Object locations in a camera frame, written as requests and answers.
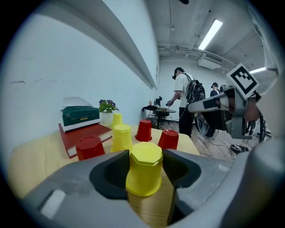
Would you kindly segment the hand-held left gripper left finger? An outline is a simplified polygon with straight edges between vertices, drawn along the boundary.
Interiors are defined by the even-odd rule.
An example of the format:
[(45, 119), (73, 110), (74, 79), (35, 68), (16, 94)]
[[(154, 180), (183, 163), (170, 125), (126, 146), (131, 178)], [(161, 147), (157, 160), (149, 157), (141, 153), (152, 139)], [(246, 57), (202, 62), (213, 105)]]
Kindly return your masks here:
[(42, 228), (147, 228), (128, 203), (129, 151), (68, 164), (31, 190), (22, 206)]

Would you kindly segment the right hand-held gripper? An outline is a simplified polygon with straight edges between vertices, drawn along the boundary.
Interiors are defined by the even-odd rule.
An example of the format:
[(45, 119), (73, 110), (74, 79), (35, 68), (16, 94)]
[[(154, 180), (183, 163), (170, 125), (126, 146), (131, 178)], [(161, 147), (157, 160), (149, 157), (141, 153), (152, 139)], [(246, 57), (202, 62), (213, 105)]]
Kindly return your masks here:
[(220, 87), (221, 94), (189, 104), (190, 113), (212, 112), (225, 110), (229, 115), (224, 116), (226, 131), (232, 138), (252, 139), (247, 135), (245, 120), (249, 98), (256, 95), (258, 81), (251, 75), (243, 64), (238, 64), (227, 74), (228, 85)]

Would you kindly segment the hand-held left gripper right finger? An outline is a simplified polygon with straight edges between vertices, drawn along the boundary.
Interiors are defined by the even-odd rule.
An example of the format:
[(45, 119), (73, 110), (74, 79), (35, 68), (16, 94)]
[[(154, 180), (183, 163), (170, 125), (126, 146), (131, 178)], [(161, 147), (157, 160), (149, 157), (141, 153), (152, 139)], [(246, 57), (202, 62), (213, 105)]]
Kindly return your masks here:
[(232, 162), (173, 149), (162, 153), (163, 169), (174, 188), (167, 221), (172, 225), (205, 204), (226, 178)]

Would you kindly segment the red paper cup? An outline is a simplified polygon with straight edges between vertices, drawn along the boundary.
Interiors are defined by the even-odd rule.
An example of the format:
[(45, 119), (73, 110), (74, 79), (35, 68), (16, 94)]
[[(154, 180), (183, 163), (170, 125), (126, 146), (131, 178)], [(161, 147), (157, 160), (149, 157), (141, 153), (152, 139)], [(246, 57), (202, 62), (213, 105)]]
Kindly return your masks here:
[(152, 140), (151, 129), (152, 129), (152, 124), (150, 120), (147, 119), (140, 120), (135, 138), (141, 142), (151, 141)]
[(79, 161), (104, 155), (102, 141), (98, 136), (83, 137), (76, 143), (76, 152)]
[(163, 130), (158, 146), (162, 149), (177, 149), (179, 133), (174, 130)]

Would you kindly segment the yellow paper cup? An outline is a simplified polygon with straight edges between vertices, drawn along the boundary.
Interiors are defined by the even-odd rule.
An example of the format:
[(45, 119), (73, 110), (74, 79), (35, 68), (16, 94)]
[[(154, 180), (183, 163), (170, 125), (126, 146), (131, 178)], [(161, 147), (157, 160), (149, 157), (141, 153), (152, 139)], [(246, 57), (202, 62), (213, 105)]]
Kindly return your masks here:
[(126, 177), (126, 188), (137, 196), (150, 196), (162, 184), (163, 154), (161, 147), (152, 142), (140, 142), (130, 153), (130, 169)]
[(113, 142), (111, 152), (118, 152), (129, 150), (131, 152), (133, 147), (131, 127), (127, 124), (118, 124), (113, 128)]
[(112, 124), (111, 124), (111, 129), (113, 129), (116, 125), (120, 125), (120, 124), (123, 124), (122, 114), (121, 113), (114, 113), (113, 119), (112, 119)]

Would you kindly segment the black marble round table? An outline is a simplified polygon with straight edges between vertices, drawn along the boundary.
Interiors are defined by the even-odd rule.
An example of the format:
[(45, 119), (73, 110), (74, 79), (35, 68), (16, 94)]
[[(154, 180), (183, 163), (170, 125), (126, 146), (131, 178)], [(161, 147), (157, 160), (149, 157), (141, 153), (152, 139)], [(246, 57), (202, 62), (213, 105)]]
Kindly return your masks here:
[(170, 113), (176, 113), (175, 110), (169, 108), (161, 108), (160, 106), (148, 105), (142, 108), (142, 112), (149, 111), (147, 119), (151, 121), (152, 125), (156, 129), (160, 129), (161, 121), (170, 116)]

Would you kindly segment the white air conditioner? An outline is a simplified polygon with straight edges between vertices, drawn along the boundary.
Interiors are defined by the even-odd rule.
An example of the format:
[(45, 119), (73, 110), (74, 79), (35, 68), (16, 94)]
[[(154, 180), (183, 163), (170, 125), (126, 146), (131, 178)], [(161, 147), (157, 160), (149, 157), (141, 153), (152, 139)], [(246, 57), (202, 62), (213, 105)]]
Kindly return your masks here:
[(223, 61), (222, 58), (214, 54), (204, 52), (198, 59), (198, 65), (208, 69), (219, 69), (223, 64)]

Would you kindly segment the red hardcover book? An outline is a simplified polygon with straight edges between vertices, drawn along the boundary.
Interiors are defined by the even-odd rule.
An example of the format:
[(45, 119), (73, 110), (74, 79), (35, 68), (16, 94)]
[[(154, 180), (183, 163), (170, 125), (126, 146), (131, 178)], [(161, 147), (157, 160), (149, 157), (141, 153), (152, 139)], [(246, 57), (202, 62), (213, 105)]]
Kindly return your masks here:
[(83, 137), (98, 136), (102, 142), (105, 142), (112, 138), (111, 129), (99, 123), (90, 126), (85, 126), (83, 128), (78, 128), (68, 132), (63, 131), (63, 127), (60, 123), (58, 124), (58, 126), (63, 144), (65, 146), (65, 150), (70, 159), (77, 156), (75, 146), (76, 143)]

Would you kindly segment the black and white sneakers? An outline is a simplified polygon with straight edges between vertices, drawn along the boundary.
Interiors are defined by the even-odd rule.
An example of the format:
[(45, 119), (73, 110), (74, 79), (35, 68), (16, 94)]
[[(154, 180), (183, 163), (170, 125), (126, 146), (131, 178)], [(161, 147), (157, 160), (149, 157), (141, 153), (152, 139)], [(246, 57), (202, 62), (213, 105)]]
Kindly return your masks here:
[(235, 153), (235, 154), (239, 154), (242, 152), (247, 152), (249, 151), (249, 149), (241, 144), (232, 144), (230, 146), (230, 150)]

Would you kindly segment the green tissue box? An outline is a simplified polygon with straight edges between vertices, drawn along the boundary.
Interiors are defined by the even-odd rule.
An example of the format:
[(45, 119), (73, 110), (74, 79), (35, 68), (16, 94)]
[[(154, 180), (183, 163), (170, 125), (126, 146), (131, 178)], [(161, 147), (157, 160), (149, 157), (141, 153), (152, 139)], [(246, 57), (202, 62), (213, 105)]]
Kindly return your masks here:
[(80, 97), (63, 98), (61, 127), (64, 132), (83, 128), (100, 122), (99, 109)]

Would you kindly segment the potted purple flower plant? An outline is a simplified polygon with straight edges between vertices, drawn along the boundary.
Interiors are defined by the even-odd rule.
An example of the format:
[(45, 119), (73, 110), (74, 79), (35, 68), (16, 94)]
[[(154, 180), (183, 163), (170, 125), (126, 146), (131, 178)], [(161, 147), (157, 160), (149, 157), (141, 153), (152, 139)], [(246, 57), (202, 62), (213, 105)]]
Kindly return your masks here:
[(99, 112), (102, 114), (102, 123), (111, 123), (113, 118), (113, 111), (119, 111), (115, 102), (112, 100), (99, 101)]

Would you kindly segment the person's grey shirt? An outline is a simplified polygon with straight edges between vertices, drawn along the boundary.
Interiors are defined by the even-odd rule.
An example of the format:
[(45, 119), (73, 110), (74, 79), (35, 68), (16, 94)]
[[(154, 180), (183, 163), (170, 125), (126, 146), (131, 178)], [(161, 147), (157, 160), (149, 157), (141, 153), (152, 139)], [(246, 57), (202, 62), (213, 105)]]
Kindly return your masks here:
[(256, 8), (250, 2), (248, 2), (248, 11), (253, 20), (254, 30), (262, 41), (264, 58), (265, 58), (265, 69), (268, 71), (275, 72), (276, 75), (278, 76), (279, 71), (277, 67), (277, 61), (273, 56), (273, 52), (271, 50), (271, 44), (266, 36), (265, 20), (262, 19), (261, 14), (257, 12)]

